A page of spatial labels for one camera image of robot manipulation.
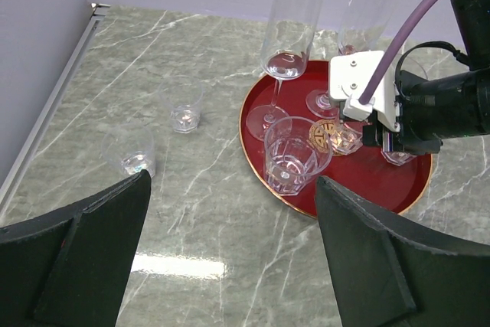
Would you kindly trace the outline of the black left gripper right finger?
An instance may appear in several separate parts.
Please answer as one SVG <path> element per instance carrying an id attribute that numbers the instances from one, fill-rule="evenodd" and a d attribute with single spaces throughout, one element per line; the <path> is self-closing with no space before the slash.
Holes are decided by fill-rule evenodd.
<path id="1" fill-rule="evenodd" d="M 326 176 L 315 206 L 344 326 L 487 326 L 489 246 L 386 210 Z"/>

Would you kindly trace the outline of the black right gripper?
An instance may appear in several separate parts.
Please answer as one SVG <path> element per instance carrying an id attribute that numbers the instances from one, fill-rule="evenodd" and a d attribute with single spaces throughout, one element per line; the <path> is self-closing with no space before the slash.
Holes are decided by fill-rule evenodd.
<path id="1" fill-rule="evenodd" d="M 448 42 L 429 41 L 408 52 L 428 47 L 450 52 L 469 71 L 426 80 L 403 69 L 408 53 L 402 54 L 395 67 L 400 130 L 391 132 L 371 118 L 371 124 L 363 128 L 364 146 L 412 155 L 436 154 L 444 139 L 489 134 L 489 46 L 472 45 L 464 54 Z"/>

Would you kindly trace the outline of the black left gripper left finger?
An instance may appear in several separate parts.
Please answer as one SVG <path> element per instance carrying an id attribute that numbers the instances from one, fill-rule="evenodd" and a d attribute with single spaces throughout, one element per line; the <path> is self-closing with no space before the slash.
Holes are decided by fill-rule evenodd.
<path id="1" fill-rule="evenodd" d="M 151 197 L 146 170 L 1 229 L 3 326 L 114 326 Z"/>

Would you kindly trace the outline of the small clear shot glass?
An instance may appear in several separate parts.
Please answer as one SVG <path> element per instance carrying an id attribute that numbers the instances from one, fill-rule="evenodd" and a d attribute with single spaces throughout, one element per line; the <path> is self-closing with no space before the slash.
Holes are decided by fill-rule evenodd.
<path id="1" fill-rule="evenodd" d="M 332 148 L 336 155 L 350 155 L 362 146 L 363 122 L 347 121 L 336 123 L 330 135 Z"/>
<path id="2" fill-rule="evenodd" d="M 185 76 L 164 78 L 158 97 L 175 132 L 186 134 L 198 128 L 204 98 L 201 82 Z"/>
<path id="3" fill-rule="evenodd" d="M 406 152 L 385 152 L 383 149 L 381 149 L 381 154 L 384 157 L 384 159 L 395 166 L 402 166 L 407 164 L 408 162 L 411 162 L 416 158 L 415 155 L 412 155 L 410 153 Z"/>
<path id="4" fill-rule="evenodd" d="M 146 170 L 155 176 L 155 142 L 152 132 L 141 123 L 112 127 L 101 142 L 103 158 L 122 175 Z"/>

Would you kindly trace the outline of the tall clear champagne flute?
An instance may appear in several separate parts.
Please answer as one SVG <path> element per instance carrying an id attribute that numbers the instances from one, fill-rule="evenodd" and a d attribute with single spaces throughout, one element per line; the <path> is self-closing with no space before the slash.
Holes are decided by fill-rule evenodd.
<path id="1" fill-rule="evenodd" d="M 338 29 L 338 54 L 372 50 L 396 7 L 397 0 L 349 0 Z"/>

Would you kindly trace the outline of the clear faceted tumbler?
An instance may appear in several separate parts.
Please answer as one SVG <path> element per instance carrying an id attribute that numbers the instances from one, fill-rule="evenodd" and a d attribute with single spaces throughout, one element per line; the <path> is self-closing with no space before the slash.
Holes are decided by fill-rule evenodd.
<path id="1" fill-rule="evenodd" d="M 296 196 L 333 157 L 329 133 L 317 122 L 287 116 L 274 122 L 264 140 L 264 180 L 280 196 Z"/>
<path id="2" fill-rule="evenodd" d="M 410 56 L 404 58 L 400 70 L 405 70 L 406 72 L 410 72 L 418 77 L 423 78 L 424 80 L 428 79 L 428 75 L 425 69 L 423 68 L 423 66 Z"/>

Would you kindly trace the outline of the clear stemmed wine glass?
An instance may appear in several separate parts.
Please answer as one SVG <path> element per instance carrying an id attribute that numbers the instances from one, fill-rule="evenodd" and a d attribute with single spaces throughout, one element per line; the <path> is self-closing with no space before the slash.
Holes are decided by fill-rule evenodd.
<path id="1" fill-rule="evenodd" d="M 283 81 L 301 77 L 309 62 L 312 42 L 324 0 L 273 0 L 260 52 L 267 76 L 275 82 L 268 104 L 253 108 L 247 115 L 249 134 L 260 141 L 277 120 L 288 113 L 277 105 Z"/>

